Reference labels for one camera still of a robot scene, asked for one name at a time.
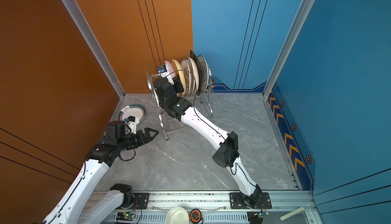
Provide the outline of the pink round plate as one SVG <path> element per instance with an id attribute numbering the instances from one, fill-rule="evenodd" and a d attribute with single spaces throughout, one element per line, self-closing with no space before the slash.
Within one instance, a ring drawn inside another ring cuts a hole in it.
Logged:
<path id="1" fill-rule="evenodd" d="M 168 69 L 168 72 L 170 73 L 171 78 L 174 78 L 176 76 L 175 69 L 169 61 L 165 61 L 165 65 Z"/>

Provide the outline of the yellow round plate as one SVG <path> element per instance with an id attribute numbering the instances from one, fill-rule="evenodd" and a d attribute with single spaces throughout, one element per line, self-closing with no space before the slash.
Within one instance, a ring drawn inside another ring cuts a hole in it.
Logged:
<path id="1" fill-rule="evenodd" d="M 186 81 L 185 81 L 184 70 L 182 69 L 181 64 L 175 59 L 172 59 L 172 65 L 173 65 L 173 68 L 176 71 L 176 73 L 179 76 L 180 81 L 182 83 L 184 91 L 182 93 L 180 93 L 180 95 L 183 96 L 183 95 L 185 95 L 185 92 L 186 92 Z"/>

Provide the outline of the white plate green maroon rim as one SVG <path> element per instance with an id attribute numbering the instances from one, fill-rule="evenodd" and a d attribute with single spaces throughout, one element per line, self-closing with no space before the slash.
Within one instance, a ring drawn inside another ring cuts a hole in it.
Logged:
<path id="1" fill-rule="evenodd" d="M 146 117 L 147 111 L 141 104 L 131 104 L 122 108 L 117 116 L 117 120 L 125 121 L 130 116 L 136 117 L 140 122 Z"/>

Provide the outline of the white plate red characters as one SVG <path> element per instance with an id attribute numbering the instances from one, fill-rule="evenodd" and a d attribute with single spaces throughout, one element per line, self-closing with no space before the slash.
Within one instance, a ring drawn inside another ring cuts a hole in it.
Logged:
<path id="1" fill-rule="evenodd" d="M 185 80 L 184 96 L 187 96 L 189 94 L 189 88 L 190 88 L 190 73 L 189 73 L 190 67 L 187 59 L 182 59 L 181 69 L 183 70 L 184 80 Z"/>

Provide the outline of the silver wire dish rack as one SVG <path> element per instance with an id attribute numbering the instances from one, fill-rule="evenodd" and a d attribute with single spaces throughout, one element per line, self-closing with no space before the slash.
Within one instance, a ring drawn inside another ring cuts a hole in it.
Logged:
<path id="1" fill-rule="evenodd" d="M 177 97 L 172 97 L 171 99 L 165 99 L 164 102 L 159 102 L 153 82 L 162 77 L 159 74 L 151 75 L 149 72 L 146 73 L 148 87 L 152 98 L 156 100 L 159 110 L 160 125 L 166 139 L 169 138 L 169 132 L 177 131 L 188 126 L 182 121 L 182 117 L 190 110 L 197 113 L 199 117 L 204 117 L 204 119 L 210 121 L 213 120 L 213 110 L 210 105 L 210 95 L 213 92 L 213 88 L 210 74 L 211 72 L 208 71 L 205 91 L 202 91 L 201 93 L 197 92 L 191 96 L 182 96 L 179 93 L 177 94 Z"/>

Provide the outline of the white plate orange sunburst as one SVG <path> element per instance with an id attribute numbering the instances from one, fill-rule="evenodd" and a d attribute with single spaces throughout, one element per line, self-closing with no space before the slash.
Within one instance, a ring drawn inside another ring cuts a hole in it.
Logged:
<path id="1" fill-rule="evenodd" d="M 196 82 L 196 80 L 195 80 L 195 77 L 194 77 L 193 65 L 192 65 L 190 57 L 186 58 L 186 62 L 187 62 L 187 65 L 188 65 L 188 74 L 189 74 L 189 92 L 188 92 L 188 96 L 191 96 L 195 92 L 195 88 L 196 88 L 196 83 L 195 82 Z"/>

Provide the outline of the cream beige round plate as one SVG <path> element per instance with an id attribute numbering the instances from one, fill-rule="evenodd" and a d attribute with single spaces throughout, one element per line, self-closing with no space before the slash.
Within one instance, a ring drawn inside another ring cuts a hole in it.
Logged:
<path id="1" fill-rule="evenodd" d="M 198 88 L 199 88 L 199 72 L 198 72 L 198 68 L 197 68 L 197 65 L 196 65 L 196 62 L 189 57 L 189 60 L 191 62 L 191 65 L 192 65 L 192 74 L 194 76 L 194 79 L 195 79 L 195 82 L 194 82 L 194 89 L 193 89 L 193 94 L 196 94 L 198 92 Z"/>

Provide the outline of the black square floral plate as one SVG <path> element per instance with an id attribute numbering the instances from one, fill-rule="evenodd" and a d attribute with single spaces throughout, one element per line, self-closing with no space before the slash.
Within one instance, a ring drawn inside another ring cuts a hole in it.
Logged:
<path id="1" fill-rule="evenodd" d="M 201 89 L 202 89 L 202 78 L 203 78 L 203 75 L 202 75 L 202 68 L 201 68 L 201 63 L 200 61 L 198 60 L 196 54 L 190 50 L 190 57 L 196 62 L 196 65 L 197 65 L 197 68 L 198 68 L 198 72 L 199 72 L 199 88 L 198 88 L 198 93 L 201 93 Z"/>

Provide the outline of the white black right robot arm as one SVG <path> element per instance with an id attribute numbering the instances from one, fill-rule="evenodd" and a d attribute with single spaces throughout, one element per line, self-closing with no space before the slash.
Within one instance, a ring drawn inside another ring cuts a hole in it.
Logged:
<path id="1" fill-rule="evenodd" d="M 263 192 L 241 161 L 238 135 L 234 131 L 228 133 L 219 128 L 204 117 L 190 101 L 178 96 L 183 90 L 180 82 L 171 83 L 166 77 L 158 78 L 152 83 L 152 87 L 159 106 L 171 118 L 193 128 L 214 147 L 214 162 L 230 171 L 246 207 L 261 208 Z"/>

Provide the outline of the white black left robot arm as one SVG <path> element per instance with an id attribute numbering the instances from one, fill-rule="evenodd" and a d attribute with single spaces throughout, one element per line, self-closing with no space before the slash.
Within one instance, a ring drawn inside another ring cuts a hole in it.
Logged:
<path id="1" fill-rule="evenodd" d="M 121 152 L 135 150 L 151 141 L 159 134 L 158 130 L 146 127 L 136 132 L 130 131 L 124 121 L 112 121 L 104 136 L 86 155 L 83 166 L 56 207 L 48 214 L 45 224 L 99 224 L 117 208 L 136 208 L 132 187 L 115 184 L 107 195 L 87 212 L 83 212 L 95 187 L 106 174 Z"/>

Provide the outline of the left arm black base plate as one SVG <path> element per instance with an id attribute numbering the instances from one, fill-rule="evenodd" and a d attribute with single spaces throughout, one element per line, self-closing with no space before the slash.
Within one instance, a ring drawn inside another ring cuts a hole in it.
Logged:
<path id="1" fill-rule="evenodd" d="M 132 195 L 125 196 L 121 209 L 142 209 L 148 207 L 150 194 L 147 192 L 133 192 Z"/>

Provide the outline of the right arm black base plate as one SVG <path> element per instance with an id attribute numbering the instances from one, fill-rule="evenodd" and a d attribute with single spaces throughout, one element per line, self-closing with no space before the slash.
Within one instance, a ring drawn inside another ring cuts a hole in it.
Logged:
<path id="1" fill-rule="evenodd" d="M 253 200 L 241 192 L 229 193 L 231 209 L 272 209 L 269 193 L 262 192 Z"/>

